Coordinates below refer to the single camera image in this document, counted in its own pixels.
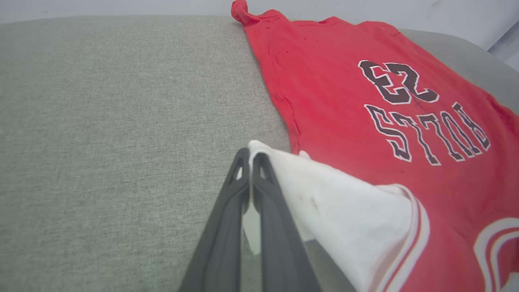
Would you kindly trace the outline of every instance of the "gray couch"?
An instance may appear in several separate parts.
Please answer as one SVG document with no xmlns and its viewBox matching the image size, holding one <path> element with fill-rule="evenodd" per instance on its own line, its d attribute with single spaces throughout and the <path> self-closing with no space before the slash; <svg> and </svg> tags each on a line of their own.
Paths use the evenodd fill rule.
<svg viewBox="0 0 519 292">
<path fill-rule="evenodd" d="M 403 33 L 519 110 L 519 73 L 501 61 Z M 231 17 L 0 25 L 0 291 L 176 290 L 251 139 L 290 150 Z"/>
</svg>

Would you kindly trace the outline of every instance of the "black lettering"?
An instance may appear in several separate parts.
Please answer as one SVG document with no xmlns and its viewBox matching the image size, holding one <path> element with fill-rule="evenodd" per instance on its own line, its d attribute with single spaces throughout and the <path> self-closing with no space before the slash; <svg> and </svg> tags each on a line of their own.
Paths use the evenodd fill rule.
<svg viewBox="0 0 519 292">
<path fill-rule="evenodd" d="M 453 109 L 458 113 L 459 117 L 461 117 L 461 120 L 469 129 L 472 131 L 474 136 L 476 136 L 477 140 L 480 142 L 481 146 L 483 146 L 483 149 L 485 151 L 488 151 L 488 148 L 490 148 L 490 141 L 488 137 L 485 135 L 485 132 L 483 132 L 482 128 L 476 124 L 472 119 L 470 119 L 469 115 L 463 110 L 463 107 L 459 103 L 454 103 Z"/>
<path fill-rule="evenodd" d="M 449 140 L 447 140 L 447 138 L 443 135 L 442 129 L 440 127 L 440 124 L 438 123 L 438 118 L 436 117 L 435 114 L 430 113 L 430 114 L 427 114 L 427 115 L 419 115 L 418 119 L 420 120 L 420 123 L 422 124 L 422 126 L 425 129 L 427 129 L 427 130 L 429 129 L 428 123 L 431 123 L 431 124 L 434 125 L 434 129 L 436 131 L 436 135 L 440 139 L 442 139 L 443 143 L 447 147 L 447 151 L 449 152 L 449 155 L 452 158 L 454 158 L 454 160 L 456 160 L 456 161 L 464 161 L 465 160 L 465 158 L 463 158 L 463 156 L 461 156 L 461 154 L 459 154 L 458 152 L 454 151 L 453 146 L 450 144 Z"/>
<path fill-rule="evenodd" d="M 449 130 L 450 136 L 454 139 L 456 144 L 458 144 L 458 146 L 465 152 L 465 154 L 468 157 L 474 157 L 474 154 L 476 154 L 476 155 L 481 154 L 481 150 L 479 150 L 477 147 L 475 147 L 472 144 L 469 137 L 467 137 L 467 134 L 465 134 L 465 132 L 463 132 L 463 130 L 461 130 L 458 123 L 456 123 L 456 121 L 453 119 L 453 117 L 449 113 L 447 113 L 446 111 L 442 111 L 441 116 L 442 116 L 443 123 Z M 470 149 L 467 148 L 467 146 L 463 142 L 461 142 L 460 139 L 458 138 L 458 136 L 454 133 L 454 131 L 452 129 L 452 125 L 454 125 L 456 127 L 456 129 L 458 130 L 458 133 L 469 144 Z"/>
<path fill-rule="evenodd" d="M 416 98 L 423 100 L 425 102 L 435 102 L 438 101 L 440 96 L 432 91 L 431 89 L 426 89 L 420 93 L 418 93 L 418 80 L 420 79 L 420 75 L 416 73 L 413 68 L 406 64 L 398 64 L 398 63 L 386 63 L 387 68 L 393 72 L 394 74 L 401 75 L 400 72 L 404 72 L 407 77 L 404 79 L 404 86 L 411 92 Z"/>
<path fill-rule="evenodd" d="M 386 87 L 392 86 L 393 81 L 387 74 L 376 77 L 373 73 L 373 67 L 380 67 L 378 64 L 371 61 L 363 60 L 359 62 L 359 67 L 362 69 L 364 76 L 369 79 L 378 89 L 382 97 L 392 104 L 410 103 L 411 96 L 403 87 L 396 88 L 395 94 L 389 92 Z"/>
<path fill-rule="evenodd" d="M 436 156 L 432 154 L 429 145 L 424 141 L 424 137 L 420 128 L 417 126 L 416 122 L 410 116 L 404 116 L 397 112 L 390 112 L 393 119 L 397 122 L 397 124 L 407 127 L 407 125 L 411 126 L 416 131 L 416 136 L 418 137 L 418 143 L 422 146 L 425 152 L 425 157 L 429 161 L 431 165 L 441 165 Z"/>
<path fill-rule="evenodd" d="M 409 143 L 407 142 L 407 138 L 404 135 L 404 133 L 402 133 L 396 129 L 393 129 L 393 128 L 386 128 L 386 127 L 382 126 L 382 121 L 380 120 L 380 118 L 382 118 L 382 120 L 384 120 L 384 122 L 387 124 L 391 124 L 391 125 L 393 124 L 393 122 L 390 119 L 388 119 L 388 117 L 386 115 L 386 111 L 384 111 L 384 109 L 378 108 L 378 107 L 376 107 L 374 105 L 370 105 L 370 104 L 365 104 L 364 107 L 370 113 L 371 118 L 373 119 L 373 122 L 375 123 L 375 128 L 377 129 L 377 131 L 379 133 L 381 133 L 385 136 L 388 136 L 388 137 L 399 138 L 400 141 L 402 142 L 403 147 L 400 147 L 396 141 L 391 140 L 391 139 L 386 139 L 389 142 L 389 144 L 393 147 L 394 157 L 401 159 L 401 160 L 411 162 L 412 157 L 411 157 L 411 152 L 409 151 Z"/>
</svg>

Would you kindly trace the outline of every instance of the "red jersey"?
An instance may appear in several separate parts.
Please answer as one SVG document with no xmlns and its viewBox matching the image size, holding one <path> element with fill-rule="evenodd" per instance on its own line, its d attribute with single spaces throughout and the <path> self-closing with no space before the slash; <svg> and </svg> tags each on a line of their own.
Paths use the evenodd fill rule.
<svg viewBox="0 0 519 292">
<path fill-rule="evenodd" d="M 426 210 L 375 290 L 499 291 L 519 272 L 517 115 L 386 23 L 254 16 L 244 0 L 231 13 L 292 151 L 402 184 Z"/>
</svg>

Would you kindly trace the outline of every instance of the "basketball jersey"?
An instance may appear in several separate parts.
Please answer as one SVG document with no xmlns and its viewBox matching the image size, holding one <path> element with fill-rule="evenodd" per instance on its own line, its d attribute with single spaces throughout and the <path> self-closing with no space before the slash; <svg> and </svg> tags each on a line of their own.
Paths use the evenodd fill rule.
<svg viewBox="0 0 519 292">
<path fill-rule="evenodd" d="M 416 198 L 414 239 L 377 289 L 499 291 L 519 272 L 512 111 L 386 23 L 231 13 L 293 153 Z"/>
</svg>

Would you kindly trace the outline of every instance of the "white wall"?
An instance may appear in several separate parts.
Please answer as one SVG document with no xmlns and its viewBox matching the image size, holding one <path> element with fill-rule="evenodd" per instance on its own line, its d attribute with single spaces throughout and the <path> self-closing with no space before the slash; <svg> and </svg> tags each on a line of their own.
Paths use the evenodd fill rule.
<svg viewBox="0 0 519 292">
<path fill-rule="evenodd" d="M 338 16 L 442 32 L 489 49 L 517 20 L 519 0 L 249 0 L 251 13 Z M 0 0 L 0 23 L 78 15 L 230 15 L 231 0 Z"/>
<path fill-rule="evenodd" d="M 519 71 L 519 21 L 488 51 Z"/>
</svg>

